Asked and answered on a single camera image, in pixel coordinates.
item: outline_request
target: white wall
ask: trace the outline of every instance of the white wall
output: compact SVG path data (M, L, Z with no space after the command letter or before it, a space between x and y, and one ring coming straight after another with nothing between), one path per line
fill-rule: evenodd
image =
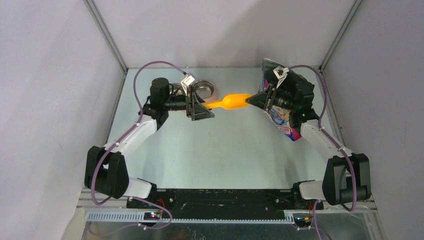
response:
M129 67L319 65L354 0L95 1Z
M422 239L424 1L364 1L324 74L390 240Z
M123 73L83 1L0 9L0 239L57 240Z

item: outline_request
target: white table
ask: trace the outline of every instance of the white table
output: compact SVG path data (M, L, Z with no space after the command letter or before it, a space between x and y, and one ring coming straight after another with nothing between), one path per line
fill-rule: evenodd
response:
M219 99L229 93L258 92L260 68L187 68L196 79L212 81ZM319 115L323 96L315 74L295 70L315 85L313 106ZM133 95L137 69L130 69L110 130L109 141L119 137L136 120L139 111ZM180 82L171 68L145 69L138 76L137 92L144 103L153 79ZM303 138L293 142L273 125L263 111L248 106L237 110L214 109L215 118L191 121L185 112L169 112L165 124L126 159L130 177L158 188L288 189L293 183L321 180L326 164ZM323 123L331 132L327 114Z

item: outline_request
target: metal bowl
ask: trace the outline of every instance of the metal bowl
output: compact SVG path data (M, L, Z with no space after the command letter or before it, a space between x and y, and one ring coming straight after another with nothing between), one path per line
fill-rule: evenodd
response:
M169 94L172 93L175 95L185 95L183 87L179 83L172 83L172 85L169 85Z
M196 94L205 101L214 96L216 92L214 84L206 80L199 80L194 82L193 87Z

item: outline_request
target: yellow scoop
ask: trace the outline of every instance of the yellow scoop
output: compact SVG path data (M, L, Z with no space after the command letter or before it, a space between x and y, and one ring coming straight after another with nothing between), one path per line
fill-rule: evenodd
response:
M203 102L202 105L207 109L223 108L226 110L241 109L249 106L246 99L252 95L248 93L232 93L226 95L221 101Z

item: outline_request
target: metal beam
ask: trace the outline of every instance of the metal beam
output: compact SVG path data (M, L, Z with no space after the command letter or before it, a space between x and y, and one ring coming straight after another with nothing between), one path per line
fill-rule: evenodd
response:
M359 7L361 6L363 0L355 0L352 7L349 10L349 13L347 14L346 18L343 21L343 24L341 25L340 29L337 32L337 35L335 36L334 40L332 41L330 48L328 49L327 53L325 54L324 59L322 60L321 64L319 65L319 69L321 72L324 71L327 64L329 63L337 45L339 45L340 40L345 35L346 30L348 29L349 25L352 22L352 19L354 18L355 14L357 13Z
M125 61L117 47L117 44L115 43L111 33L109 32L108 27L106 26L105 21L103 20L102 15L100 14L94 0L83 0L83 1L85 5L87 6L91 16L93 17L95 24L97 25L98 29L103 35L104 40L106 41L107 45L109 46L110 50L112 51L113 55L118 61L120 67L122 68L123 73L126 74L128 72L128 67L125 64Z

